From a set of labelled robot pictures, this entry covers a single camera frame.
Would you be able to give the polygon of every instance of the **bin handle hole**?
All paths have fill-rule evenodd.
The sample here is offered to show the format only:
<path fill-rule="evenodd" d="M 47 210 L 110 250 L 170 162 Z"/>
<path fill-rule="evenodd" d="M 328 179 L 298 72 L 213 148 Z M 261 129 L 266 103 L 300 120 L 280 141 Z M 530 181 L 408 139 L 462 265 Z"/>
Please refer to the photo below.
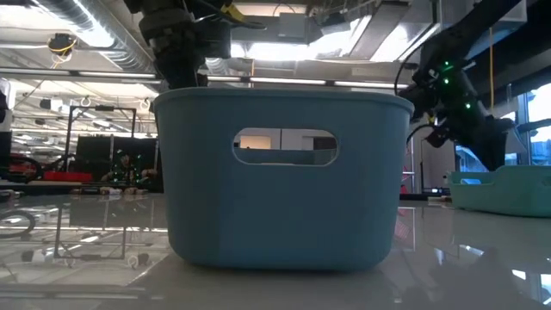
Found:
<path fill-rule="evenodd" d="M 327 166 L 338 154 L 335 136 L 319 129 L 245 128 L 233 138 L 245 164 Z"/>

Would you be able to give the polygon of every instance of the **pipe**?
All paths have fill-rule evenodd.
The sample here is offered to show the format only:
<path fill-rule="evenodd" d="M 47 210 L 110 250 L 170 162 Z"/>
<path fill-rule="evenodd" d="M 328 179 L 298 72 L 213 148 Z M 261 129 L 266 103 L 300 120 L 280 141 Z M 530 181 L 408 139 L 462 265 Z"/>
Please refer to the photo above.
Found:
<path fill-rule="evenodd" d="M 0 48 L 9 48 L 9 49 L 41 49 L 48 48 L 48 45 L 39 42 L 19 42 L 19 41 L 6 41 L 0 40 Z M 77 52 L 118 52 L 123 53 L 123 49 L 113 49 L 109 47 L 84 47 L 84 46 L 75 46 L 73 48 Z"/>
<path fill-rule="evenodd" d="M 50 16 L 67 23 L 78 38 L 91 47 L 124 52 L 101 52 L 123 71 L 155 72 L 142 46 L 99 0 L 32 0 Z"/>
<path fill-rule="evenodd" d="M 10 49 L 40 49 L 48 48 L 48 45 L 44 43 L 33 43 L 33 42 L 11 42 L 0 40 L 0 48 L 10 48 Z"/>

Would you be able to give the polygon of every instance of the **blue plastic bin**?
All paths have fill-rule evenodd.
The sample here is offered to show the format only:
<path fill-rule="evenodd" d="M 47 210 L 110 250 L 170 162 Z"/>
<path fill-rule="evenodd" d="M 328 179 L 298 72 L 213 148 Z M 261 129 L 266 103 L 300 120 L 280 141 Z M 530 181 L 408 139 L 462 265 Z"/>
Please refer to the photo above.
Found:
<path fill-rule="evenodd" d="M 218 267 L 376 265 L 392 243 L 412 110 L 396 96 L 348 91 L 164 93 L 155 111 L 172 248 Z M 247 127 L 325 130 L 337 138 L 337 156 L 323 166 L 303 163 L 326 162 L 324 153 L 294 165 L 246 164 L 233 139 Z M 245 156 L 269 162 L 265 151 L 252 153 Z"/>
<path fill-rule="evenodd" d="M 456 208 L 551 217 L 551 167 L 502 166 L 494 172 L 453 172 L 449 189 Z"/>

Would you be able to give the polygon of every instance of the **red object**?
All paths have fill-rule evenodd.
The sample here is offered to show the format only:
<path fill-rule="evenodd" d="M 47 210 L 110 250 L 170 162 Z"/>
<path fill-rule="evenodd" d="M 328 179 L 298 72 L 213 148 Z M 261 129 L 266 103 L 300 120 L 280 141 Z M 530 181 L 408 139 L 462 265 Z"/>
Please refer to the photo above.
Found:
<path fill-rule="evenodd" d="M 44 173 L 45 181 L 64 181 L 64 182 L 90 182 L 92 181 L 91 173 L 80 172 L 56 172 L 46 171 Z"/>

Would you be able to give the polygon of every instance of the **ceiling duct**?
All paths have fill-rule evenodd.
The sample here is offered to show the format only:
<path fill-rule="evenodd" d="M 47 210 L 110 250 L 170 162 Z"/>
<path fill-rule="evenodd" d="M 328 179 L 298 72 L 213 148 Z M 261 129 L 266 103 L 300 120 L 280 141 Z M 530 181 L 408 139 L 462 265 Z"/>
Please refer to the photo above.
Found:
<path fill-rule="evenodd" d="M 68 28 L 91 47 L 116 50 L 101 54 L 122 70 L 155 72 L 149 55 L 100 1 L 32 1 L 49 15 L 66 22 Z"/>

